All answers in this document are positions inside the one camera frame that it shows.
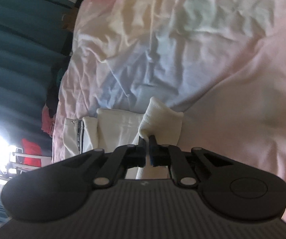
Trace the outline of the white clothes drying rack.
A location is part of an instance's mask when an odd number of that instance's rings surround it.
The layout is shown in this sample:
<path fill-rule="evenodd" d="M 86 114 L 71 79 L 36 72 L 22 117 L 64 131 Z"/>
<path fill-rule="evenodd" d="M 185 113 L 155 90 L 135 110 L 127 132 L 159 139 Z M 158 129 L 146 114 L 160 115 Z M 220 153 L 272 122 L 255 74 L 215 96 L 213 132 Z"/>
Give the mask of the white clothes drying rack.
<path fill-rule="evenodd" d="M 10 153 L 6 165 L 7 173 L 20 174 L 23 172 L 40 169 L 51 164 L 51 157 L 38 154 L 26 154 L 22 148 L 16 148 Z"/>

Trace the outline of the teal window curtain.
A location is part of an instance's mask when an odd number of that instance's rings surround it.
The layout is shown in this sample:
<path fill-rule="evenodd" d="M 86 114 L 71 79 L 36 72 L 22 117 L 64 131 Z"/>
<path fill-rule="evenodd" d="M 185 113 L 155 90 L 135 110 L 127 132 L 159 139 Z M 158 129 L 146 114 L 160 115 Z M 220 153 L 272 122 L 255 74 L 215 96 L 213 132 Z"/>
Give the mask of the teal window curtain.
<path fill-rule="evenodd" d="M 40 129 L 69 0 L 0 0 L 0 124 Z"/>

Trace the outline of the pastel pink blue duvet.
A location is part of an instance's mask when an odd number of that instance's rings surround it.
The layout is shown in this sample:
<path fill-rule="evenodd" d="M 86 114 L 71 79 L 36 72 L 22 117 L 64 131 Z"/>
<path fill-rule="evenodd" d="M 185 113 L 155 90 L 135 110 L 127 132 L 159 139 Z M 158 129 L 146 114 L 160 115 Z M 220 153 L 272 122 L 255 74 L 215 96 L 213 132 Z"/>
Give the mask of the pastel pink blue duvet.
<path fill-rule="evenodd" d="M 286 0 L 84 0 L 58 97 L 54 162 L 65 119 L 156 97 L 184 114 L 181 149 L 286 181 Z"/>

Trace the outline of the red fabric on rack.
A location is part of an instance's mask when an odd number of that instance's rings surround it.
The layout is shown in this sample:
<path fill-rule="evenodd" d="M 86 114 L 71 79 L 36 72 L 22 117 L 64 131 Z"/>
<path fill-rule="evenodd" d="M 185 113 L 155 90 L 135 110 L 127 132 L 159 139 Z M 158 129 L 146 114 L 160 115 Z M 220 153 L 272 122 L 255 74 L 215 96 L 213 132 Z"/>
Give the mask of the red fabric on rack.
<path fill-rule="evenodd" d="M 23 148 L 24 154 L 34 155 L 34 156 L 41 156 L 42 155 L 42 150 L 38 144 L 35 144 L 34 142 L 31 142 L 27 139 L 22 139 L 21 143 L 22 143 L 22 148 Z M 29 166 L 34 166 L 34 167 L 41 167 L 42 166 L 41 159 L 39 159 L 39 158 L 24 157 L 23 164 L 29 165 Z"/>

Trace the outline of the brown cardboard box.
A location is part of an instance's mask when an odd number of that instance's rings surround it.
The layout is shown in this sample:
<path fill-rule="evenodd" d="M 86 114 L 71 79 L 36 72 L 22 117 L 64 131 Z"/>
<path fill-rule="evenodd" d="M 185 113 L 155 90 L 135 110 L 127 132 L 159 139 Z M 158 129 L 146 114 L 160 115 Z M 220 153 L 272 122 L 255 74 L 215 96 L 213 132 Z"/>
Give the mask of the brown cardboard box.
<path fill-rule="evenodd" d="M 66 14 L 62 15 L 62 29 L 67 30 L 69 32 L 74 31 L 76 18 L 78 15 L 78 8 L 71 8 Z"/>

